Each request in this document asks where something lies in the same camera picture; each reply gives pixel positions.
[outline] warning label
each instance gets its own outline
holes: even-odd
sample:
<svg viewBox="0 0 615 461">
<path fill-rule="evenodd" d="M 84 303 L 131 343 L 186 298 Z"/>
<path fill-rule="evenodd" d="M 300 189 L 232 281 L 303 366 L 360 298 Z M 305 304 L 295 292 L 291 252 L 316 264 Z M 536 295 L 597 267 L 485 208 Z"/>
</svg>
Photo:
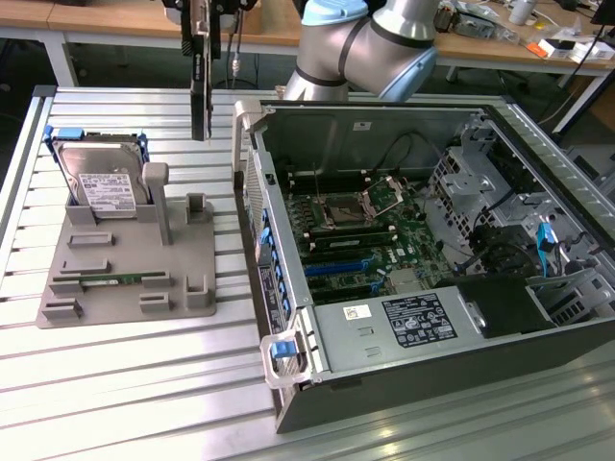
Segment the warning label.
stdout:
<svg viewBox="0 0 615 461">
<path fill-rule="evenodd" d="M 451 320 L 434 293 L 385 301 L 382 305 L 397 342 L 403 348 L 457 338 Z"/>
<path fill-rule="evenodd" d="M 125 174 L 82 174 L 79 180 L 94 211 L 134 211 L 135 195 Z"/>
</svg>

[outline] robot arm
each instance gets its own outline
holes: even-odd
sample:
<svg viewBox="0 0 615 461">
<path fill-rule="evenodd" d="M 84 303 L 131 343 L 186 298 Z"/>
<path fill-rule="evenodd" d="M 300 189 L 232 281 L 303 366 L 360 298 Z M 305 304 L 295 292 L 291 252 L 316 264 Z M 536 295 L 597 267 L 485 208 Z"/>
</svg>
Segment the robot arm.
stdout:
<svg viewBox="0 0 615 461">
<path fill-rule="evenodd" d="M 352 82 L 387 101 L 404 101 L 435 66 L 438 0 L 388 0 L 369 17 L 363 0 L 304 5 L 289 100 L 345 100 Z"/>
<path fill-rule="evenodd" d="M 162 0 L 166 16 L 182 26 L 182 53 L 192 57 L 192 139 L 211 136 L 211 61 L 220 59 L 220 20 L 248 11 L 257 0 Z"/>
<path fill-rule="evenodd" d="M 348 82 L 387 101 L 404 101 L 435 66 L 438 0 L 293 0 L 302 14 L 297 68 L 285 99 L 340 101 Z M 179 17 L 182 51 L 192 56 L 192 138 L 210 137 L 212 60 L 220 58 L 220 21 L 257 0 L 162 0 Z"/>
</svg>

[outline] motherboard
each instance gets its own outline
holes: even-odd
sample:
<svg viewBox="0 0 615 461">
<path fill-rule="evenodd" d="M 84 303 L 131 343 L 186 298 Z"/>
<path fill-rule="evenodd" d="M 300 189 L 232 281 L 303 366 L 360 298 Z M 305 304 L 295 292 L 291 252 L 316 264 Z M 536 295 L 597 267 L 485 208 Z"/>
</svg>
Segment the motherboard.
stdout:
<svg viewBox="0 0 615 461">
<path fill-rule="evenodd" d="M 289 179 L 285 206 L 315 304 L 425 290 L 452 274 L 405 178 Z"/>
</svg>

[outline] slotted aluminum table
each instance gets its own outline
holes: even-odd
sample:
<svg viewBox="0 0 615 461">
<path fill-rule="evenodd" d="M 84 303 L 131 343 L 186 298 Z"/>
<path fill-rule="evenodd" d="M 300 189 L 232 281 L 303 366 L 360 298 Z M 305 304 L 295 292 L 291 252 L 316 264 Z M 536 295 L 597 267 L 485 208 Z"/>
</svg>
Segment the slotted aluminum table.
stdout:
<svg viewBox="0 0 615 461">
<path fill-rule="evenodd" d="M 33 98 L 0 194 L 0 459 L 612 459 L 615 342 L 563 368 L 276 435 L 231 183 L 233 102 L 250 96 L 274 93 L 215 94 L 209 142 L 189 139 L 182 90 L 65 88 Z M 171 167 L 167 197 L 209 195 L 214 316 L 34 326 L 67 194 L 41 144 L 47 123 L 142 128 L 152 161 Z"/>
</svg>

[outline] white handle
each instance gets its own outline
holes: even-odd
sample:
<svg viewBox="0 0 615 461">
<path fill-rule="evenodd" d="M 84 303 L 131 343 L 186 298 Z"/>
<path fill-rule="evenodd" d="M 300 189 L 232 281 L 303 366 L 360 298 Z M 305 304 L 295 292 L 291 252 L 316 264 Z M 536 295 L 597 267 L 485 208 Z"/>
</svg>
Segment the white handle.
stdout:
<svg viewBox="0 0 615 461">
<path fill-rule="evenodd" d="M 299 345 L 297 344 L 296 331 L 294 329 L 288 329 L 287 331 L 277 334 L 270 334 L 262 338 L 260 341 L 260 355 L 262 356 L 262 363 L 264 364 L 265 369 L 265 381 L 269 387 L 271 389 L 283 389 L 284 387 L 290 387 L 293 384 L 308 381 L 311 377 L 309 367 L 306 367 L 306 370 L 302 373 L 297 373 L 294 375 L 280 376 L 274 371 L 271 346 L 278 341 L 292 341 L 295 343 L 297 353 L 300 351 Z"/>
</svg>

